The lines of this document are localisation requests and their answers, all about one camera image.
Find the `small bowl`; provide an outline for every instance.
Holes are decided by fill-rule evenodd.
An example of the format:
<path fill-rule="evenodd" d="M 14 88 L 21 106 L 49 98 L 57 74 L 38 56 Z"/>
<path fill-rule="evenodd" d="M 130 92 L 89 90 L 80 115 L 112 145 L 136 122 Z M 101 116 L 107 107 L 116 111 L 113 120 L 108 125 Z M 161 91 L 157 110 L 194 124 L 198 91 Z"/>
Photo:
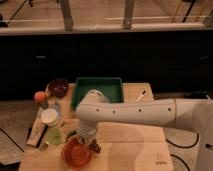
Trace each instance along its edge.
<path fill-rule="evenodd" d="M 48 85 L 48 90 L 51 95 L 58 98 L 64 97 L 67 94 L 69 82 L 64 78 L 57 78 L 52 80 Z"/>

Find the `white container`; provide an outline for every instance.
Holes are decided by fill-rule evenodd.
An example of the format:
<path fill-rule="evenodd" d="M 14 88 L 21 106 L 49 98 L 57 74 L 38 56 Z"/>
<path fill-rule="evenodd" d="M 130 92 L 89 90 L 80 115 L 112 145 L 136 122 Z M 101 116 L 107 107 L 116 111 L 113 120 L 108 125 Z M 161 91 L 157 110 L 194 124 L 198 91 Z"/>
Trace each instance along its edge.
<path fill-rule="evenodd" d="M 56 126 L 59 121 L 59 113 L 54 108 L 48 108 L 41 113 L 41 121 L 49 127 Z"/>

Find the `tabletop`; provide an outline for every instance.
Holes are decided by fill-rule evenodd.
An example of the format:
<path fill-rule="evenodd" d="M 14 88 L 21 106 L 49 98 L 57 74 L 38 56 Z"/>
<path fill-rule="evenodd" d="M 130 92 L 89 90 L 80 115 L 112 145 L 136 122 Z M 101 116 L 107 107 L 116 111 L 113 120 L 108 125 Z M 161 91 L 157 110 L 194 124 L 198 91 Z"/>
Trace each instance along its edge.
<path fill-rule="evenodd" d="M 69 84 L 65 97 L 52 97 L 49 103 L 58 102 L 65 125 L 60 128 L 63 135 L 77 125 L 78 119 L 71 109 L 75 84 Z M 135 102 L 141 92 L 146 91 L 142 101 L 150 101 L 153 94 L 149 83 L 123 83 L 125 102 Z M 173 169 L 162 128 L 121 123 L 99 123 L 98 144 L 102 150 L 83 168 L 74 169 L 61 158 L 65 143 L 50 145 L 45 150 L 27 146 L 21 161 L 20 171 L 168 171 Z"/>

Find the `green plastic bin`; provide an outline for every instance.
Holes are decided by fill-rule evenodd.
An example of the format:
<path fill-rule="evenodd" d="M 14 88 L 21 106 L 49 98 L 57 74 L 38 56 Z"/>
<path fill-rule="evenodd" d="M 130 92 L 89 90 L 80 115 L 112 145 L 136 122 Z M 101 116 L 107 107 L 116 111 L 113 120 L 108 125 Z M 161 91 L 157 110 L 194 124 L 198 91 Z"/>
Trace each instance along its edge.
<path fill-rule="evenodd" d="M 122 103 L 123 85 L 121 78 L 114 77 L 79 77 L 76 80 L 71 107 L 76 109 L 86 93 L 92 89 L 101 91 L 110 103 Z"/>

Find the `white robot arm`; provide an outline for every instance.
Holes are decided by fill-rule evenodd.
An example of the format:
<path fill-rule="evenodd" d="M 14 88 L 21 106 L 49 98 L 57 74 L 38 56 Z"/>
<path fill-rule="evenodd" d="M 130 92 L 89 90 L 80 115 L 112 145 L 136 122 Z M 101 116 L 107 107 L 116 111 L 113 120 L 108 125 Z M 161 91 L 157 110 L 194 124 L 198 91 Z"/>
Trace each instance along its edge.
<path fill-rule="evenodd" d="M 213 170 L 213 101 L 166 99 L 150 102 L 105 102 L 97 90 L 87 93 L 76 109 L 77 134 L 87 141 L 95 138 L 98 122 L 122 122 L 189 130 L 200 134 L 196 171 Z"/>

